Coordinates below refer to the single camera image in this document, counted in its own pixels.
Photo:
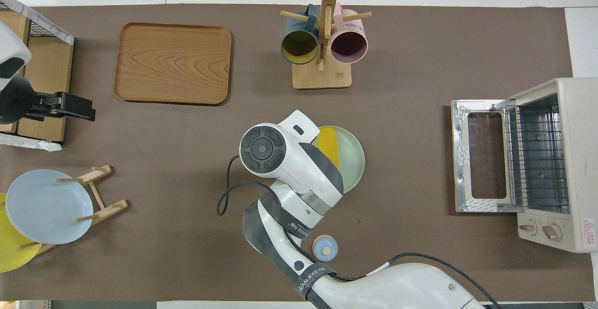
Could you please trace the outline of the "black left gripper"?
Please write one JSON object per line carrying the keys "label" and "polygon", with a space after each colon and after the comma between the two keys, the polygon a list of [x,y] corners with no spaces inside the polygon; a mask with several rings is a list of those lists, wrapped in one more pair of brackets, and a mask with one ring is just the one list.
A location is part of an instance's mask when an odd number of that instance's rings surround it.
{"label": "black left gripper", "polygon": [[[56,96],[60,99],[62,116],[95,121],[96,110],[91,100],[67,92],[56,92]],[[52,115],[50,106],[41,103],[46,98],[54,98],[54,94],[36,92],[24,76],[15,75],[0,94],[0,123],[15,123],[23,118],[60,119],[61,115]]]}

